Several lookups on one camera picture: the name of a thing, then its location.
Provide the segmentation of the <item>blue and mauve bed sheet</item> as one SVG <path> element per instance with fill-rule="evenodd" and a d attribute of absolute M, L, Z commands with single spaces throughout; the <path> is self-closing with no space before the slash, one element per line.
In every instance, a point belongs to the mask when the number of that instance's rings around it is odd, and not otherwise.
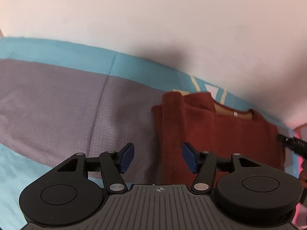
<path fill-rule="evenodd" d="M 162 181 L 151 109 L 173 91 L 183 96 L 209 92 L 229 108 L 253 109 L 278 134 L 292 137 L 288 127 L 255 106 L 169 67 L 86 45 L 2 38 L 1 229 L 295 229 L 295 215 L 273 227 L 238 223 L 219 211 L 211 196 Z M 24 188 L 76 153 L 98 157 L 128 143 L 135 153 L 122 174 L 126 193 L 108 196 L 97 213 L 75 225 L 42 227 L 26 221 L 19 206 Z M 283 148 L 281 171 L 297 179 L 298 158 Z"/>

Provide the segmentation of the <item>red knit sweater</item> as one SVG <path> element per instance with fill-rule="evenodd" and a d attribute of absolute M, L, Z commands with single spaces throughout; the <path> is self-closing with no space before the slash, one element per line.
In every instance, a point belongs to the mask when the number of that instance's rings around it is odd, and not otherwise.
<path fill-rule="evenodd" d="M 252 160 L 284 170 L 285 149 L 278 129 L 257 111 L 238 111 L 216 102 L 209 92 L 183 96 L 167 92 L 152 107 L 162 151 L 162 181 L 192 185 L 195 175 L 182 155 L 182 144 L 197 151 L 229 158 L 241 153 Z"/>

